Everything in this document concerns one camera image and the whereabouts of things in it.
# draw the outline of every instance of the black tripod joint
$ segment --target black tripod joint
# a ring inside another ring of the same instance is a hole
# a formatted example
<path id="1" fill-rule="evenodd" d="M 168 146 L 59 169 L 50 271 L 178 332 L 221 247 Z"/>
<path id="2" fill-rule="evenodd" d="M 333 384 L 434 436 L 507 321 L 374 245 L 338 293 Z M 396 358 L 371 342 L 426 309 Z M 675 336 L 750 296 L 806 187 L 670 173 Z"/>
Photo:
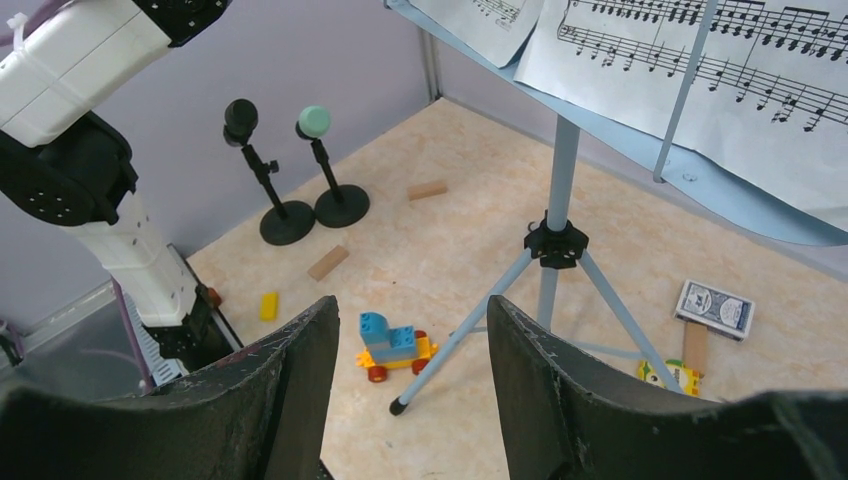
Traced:
<path id="1" fill-rule="evenodd" d="M 530 249 L 532 258 L 539 259 L 543 268 L 564 270 L 577 267 L 577 260 L 589 247 L 589 237 L 574 227 L 570 221 L 565 229 L 555 232 L 548 228 L 548 213 L 535 230 L 524 237 L 524 248 Z"/>

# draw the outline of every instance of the sheet music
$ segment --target sheet music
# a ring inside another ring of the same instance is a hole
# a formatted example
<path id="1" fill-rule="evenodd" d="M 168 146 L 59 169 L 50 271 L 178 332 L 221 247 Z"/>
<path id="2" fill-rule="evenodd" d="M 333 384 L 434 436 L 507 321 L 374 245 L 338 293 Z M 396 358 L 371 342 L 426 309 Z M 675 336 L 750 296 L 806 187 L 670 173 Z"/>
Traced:
<path id="1" fill-rule="evenodd" d="M 527 40 L 544 0 L 410 0 L 409 3 L 501 68 Z"/>
<path id="2" fill-rule="evenodd" d="M 547 0 L 516 80 L 665 135 L 705 0 Z M 674 142 L 848 230 L 848 3 L 720 0 Z"/>

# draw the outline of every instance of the gray wall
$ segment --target gray wall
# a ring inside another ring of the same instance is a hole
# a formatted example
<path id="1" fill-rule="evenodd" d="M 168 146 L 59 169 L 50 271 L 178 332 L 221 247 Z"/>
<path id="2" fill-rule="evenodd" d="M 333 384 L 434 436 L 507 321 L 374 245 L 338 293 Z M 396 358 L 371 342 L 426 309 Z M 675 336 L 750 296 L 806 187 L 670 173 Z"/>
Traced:
<path id="1" fill-rule="evenodd" d="M 4 0 L 0 19 L 41 3 Z M 259 108 L 252 141 L 280 160 L 273 181 L 285 194 L 320 173 L 293 132 L 303 107 L 330 109 L 326 145 L 340 159 L 427 105 L 417 30 L 378 2 L 235 0 L 216 25 L 98 107 L 133 146 L 151 218 L 184 254 L 267 207 L 221 138 L 224 108 L 238 97 Z M 31 326 L 107 280 L 76 240 L 2 195 L 0 222 L 0 318 Z"/>
<path id="2" fill-rule="evenodd" d="M 556 114 L 453 48 L 438 41 L 437 52 L 441 91 L 447 98 L 543 142 L 553 143 Z M 579 154 L 594 166 L 636 184 L 666 201 L 673 202 L 727 228 L 741 231 L 730 222 L 701 207 L 671 185 L 654 183 L 651 172 L 585 133 L 581 137 Z M 748 235 L 755 242 L 848 282 L 848 246 L 803 247 L 778 242 L 747 231 L 741 231 L 741 233 Z"/>

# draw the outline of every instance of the round black base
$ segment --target round black base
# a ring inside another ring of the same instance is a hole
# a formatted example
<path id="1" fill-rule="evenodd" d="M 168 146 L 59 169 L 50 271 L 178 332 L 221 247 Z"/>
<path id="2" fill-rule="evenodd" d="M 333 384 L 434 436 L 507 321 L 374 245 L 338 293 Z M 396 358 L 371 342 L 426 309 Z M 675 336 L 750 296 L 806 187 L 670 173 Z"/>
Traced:
<path id="1" fill-rule="evenodd" d="M 371 200 L 365 190 L 356 185 L 341 185 L 344 202 L 338 203 L 333 192 L 327 190 L 315 202 L 315 217 L 321 225 L 343 228 L 360 221 L 371 208 Z"/>
<path id="2" fill-rule="evenodd" d="M 404 405 L 400 403 L 400 397 L 398 397 L 392 402 L 391 405 L 389 405 L 389 412 L 391 412 L 392 415 L 397 417 L 398 415 L 403 413 L 403 411 L 406 410 L 406 407 L 408 406 L 409 405 Z"/>
<path id="3" fill-rule="evenodd" d="M 293 201 L 283 203 L 283 207 L 288 214 L 285 220 L 272 208 L 259 225 L 262 239 L 271 245 L 290 245 L 305 237 L 315 226 L 315 212 L 308 204 Z"/>

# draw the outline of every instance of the lego duck toy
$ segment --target lego duck toy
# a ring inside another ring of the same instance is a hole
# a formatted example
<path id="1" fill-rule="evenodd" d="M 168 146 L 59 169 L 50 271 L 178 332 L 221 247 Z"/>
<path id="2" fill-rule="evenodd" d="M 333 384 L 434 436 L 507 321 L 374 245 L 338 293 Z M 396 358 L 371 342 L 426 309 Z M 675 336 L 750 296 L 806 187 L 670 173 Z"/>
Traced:
<path id="1" fill-rule="evenodd" d="M 412 325 L 389 328 L 386 317 L 375 312 L 359 316 L 359 336 L 365 351 L 356 355 L 356 366 L 368 371 L 368 380 L 380 383 L 389 378 L 389 370 L 412 367 L 418 375 L 439 351 L 423 330 Z"/>

